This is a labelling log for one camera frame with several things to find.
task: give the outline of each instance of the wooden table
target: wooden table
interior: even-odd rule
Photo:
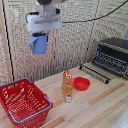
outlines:
[[[78,68],[70,71],[73,78],[91,81],[85,92],[73,89],[71,103],[62,97],[63,73],[35,82],[54,104],[42,128],[110,128],[128,102],[127,80],[116,78],[106,85]],[[0,128],[14,128],[1,105]]]

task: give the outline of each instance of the red basket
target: red basket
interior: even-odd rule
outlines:
[[[53,107],[47,96],[28,79],[0,86],[0,102],[18,128],[39,128]]]

